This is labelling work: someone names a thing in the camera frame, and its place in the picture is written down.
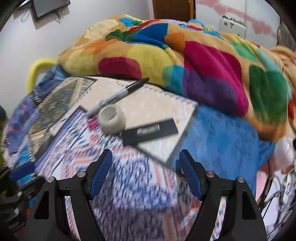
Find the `blue patterned cloth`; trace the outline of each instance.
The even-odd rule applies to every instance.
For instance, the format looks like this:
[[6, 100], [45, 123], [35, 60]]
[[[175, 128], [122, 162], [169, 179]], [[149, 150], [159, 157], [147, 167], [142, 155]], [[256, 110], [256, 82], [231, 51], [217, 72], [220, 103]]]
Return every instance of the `blue patterned cloth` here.
[[[91, 202], [106, 240], [185, 240], [199, 206], [186, 180], [131, 146], [123, 146], [115, 135], [104, 134], [100, 126], [90, 130], [88, 117], [78, 108], [55, 135], [36, 162], [38, 175], [57, 179], [85, 171], [105, 148], [113, 164], [101, 192]], [[65, 198], [70, 230], [78, 237], [70, 197]], [[225, 205], [219, 209], [223, 217]], [[222, 223], [217, 219], [213, 238]]]
[[60, 65], [52, 67], [41, 82], [33, 89], [36, 103], [42, 102], [55, 87], [70, 76]]
[[255, 195], [256, 173], [272, 155], [275, 143], [259, 140], [257, 131], [239, 117], [204, 105], [197, 108], [179, 151], [187, 149], [196, 162], [221, 178], [242, 176]]
[[7, 123], [8, 128], [5, 142], [10, 154], [14, 154], [18, 151], [20, 144], [28, 133], [31, 125], [37, 119], [38, 114], [39, 110], [35, 105], [33, 94], [27, 95], [22, 99]]

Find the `colorful blanket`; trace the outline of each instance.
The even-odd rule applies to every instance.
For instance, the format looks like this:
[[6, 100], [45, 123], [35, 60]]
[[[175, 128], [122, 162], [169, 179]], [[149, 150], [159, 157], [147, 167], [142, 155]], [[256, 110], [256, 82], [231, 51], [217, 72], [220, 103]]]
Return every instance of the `colorful blanket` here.
[[288, 115], [296, 130], [289, 86], [296, 83], [295, 59], [283, 47], [267, 50], [197, 20], [179, 26], [119, 15], [87, 29], [59, 63], [72, 75], [149, 77], [168, 91], [242, 117], [260, 138], [277, 141], [287, 133]]

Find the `bed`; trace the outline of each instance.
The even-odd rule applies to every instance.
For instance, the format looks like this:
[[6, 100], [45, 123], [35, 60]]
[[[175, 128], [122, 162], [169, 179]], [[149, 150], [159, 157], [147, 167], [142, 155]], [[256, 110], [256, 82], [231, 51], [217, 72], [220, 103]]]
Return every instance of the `bed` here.
[[[274, 142], [295, 127], [295, 59], [283, 47], [267, 50], [196, 20], [185, 26], [112, 17], [87, 29], [21, 101], [4, 130], [5, 161], [11, 167], [34, 161], [36, 174], [63, 179], [85, 170], [109, 148], [114, 163], [91, 203], [105, 238], [126, 240], [128, 233], [128, 240], [183, 240], [200, 202], [178, 172], [178, 152], [188, 149], [222, 178], [243, 176], [255, 195], [256, 173], [270, 158]], [[118, 137], [103, 134], [100, 127], [92, 133], [73, 131], [74, 126], [86, 127], [79, 101], [105, 77], [149, 77], [164, 91], [198, 103], [170, 161], [164, 164], [133, 147], [122, 148]], [[68, 158], [66, 144], [61, 144], [65, 136], [77, 135], [96, 149], [83, 160]], [[65, 158], [57, 161], [56, 155]], [[225, 203], [222, 198], [212, 240], [219, 237]], [[70, 229], [79, 237], [70, 198], [66, 206]]]

